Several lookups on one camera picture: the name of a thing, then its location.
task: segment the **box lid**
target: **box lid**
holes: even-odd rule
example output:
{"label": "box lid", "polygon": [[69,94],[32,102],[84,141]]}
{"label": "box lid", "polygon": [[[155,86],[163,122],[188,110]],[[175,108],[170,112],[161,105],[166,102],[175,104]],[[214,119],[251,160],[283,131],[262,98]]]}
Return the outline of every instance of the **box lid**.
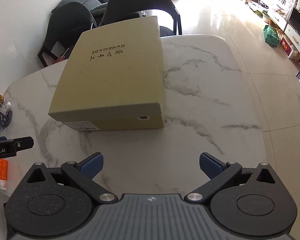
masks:
{"label": "box lid", "polygon": [[58,121],[73,112],[108,119],[162,113],[163,58],[157,17],[142,17],[81,34],[49,110]]}

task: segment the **gray ribbed panel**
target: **gray ribbed panel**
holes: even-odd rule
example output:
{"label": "gray ribbed panel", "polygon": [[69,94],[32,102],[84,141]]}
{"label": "gray ribbed panel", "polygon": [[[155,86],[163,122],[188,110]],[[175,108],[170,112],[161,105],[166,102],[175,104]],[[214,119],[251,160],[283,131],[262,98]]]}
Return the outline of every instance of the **gray ribbed panel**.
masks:
{"label": "gray ribbed panel", "polygon": [[[26,240],[15,236],[13,240]],[[102,205],[79,230],[58,240],[235,240],[245,239],[221,229],[202,205],[184,202],[178,194],[126,194]],[[291,240],[283,235],[276,240]]]}

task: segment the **wooden drawer handle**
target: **wooden drawer handle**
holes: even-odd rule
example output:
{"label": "wooden drawer handle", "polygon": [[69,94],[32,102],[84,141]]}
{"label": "wooden drawer handle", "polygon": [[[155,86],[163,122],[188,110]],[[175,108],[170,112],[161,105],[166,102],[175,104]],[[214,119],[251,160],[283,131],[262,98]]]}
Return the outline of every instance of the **wooden drawer handle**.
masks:
{"label": "wooden drawer handle", "polygon": [[299,43],[299,41],[297,40],[297,38],[296,38],[295,36],[292,36],[292,38],[294,39],[294,41],[295,41],[296,43]]}

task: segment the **drawer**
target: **drawer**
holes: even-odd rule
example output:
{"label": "drawer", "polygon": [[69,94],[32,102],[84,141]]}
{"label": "drawer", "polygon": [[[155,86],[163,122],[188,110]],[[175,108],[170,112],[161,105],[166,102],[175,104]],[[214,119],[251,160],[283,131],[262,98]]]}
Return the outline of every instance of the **drawer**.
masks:
{"label": "drawer", "polygon": [[297,50],[300,52],[300,35],[294,30],[294,28],[288,23],[284,33],[288,36]]}
{"label": "drawer", "polygon": [[271,18],[271,20],[279,26],[281,30],[285,30],[287,22],[279,13],[274,12],[272,9],[269,9],[268,15]]}

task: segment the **metal screw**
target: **metal screw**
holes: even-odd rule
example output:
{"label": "metal screw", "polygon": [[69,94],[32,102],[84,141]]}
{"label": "metal screw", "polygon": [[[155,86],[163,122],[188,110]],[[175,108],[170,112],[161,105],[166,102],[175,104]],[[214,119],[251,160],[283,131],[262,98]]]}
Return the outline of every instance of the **metal screw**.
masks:
{"label": "metal screw", "polygon": [[187,198],[192,201],[199,201],[203,199],[203,196],[200,193],[190,193],[187,195]]}
{"label": "metal screw", "polygon": [[111,193],[103,193],[99,196],[101,201],[109,202],[115,199],[115,196]]}

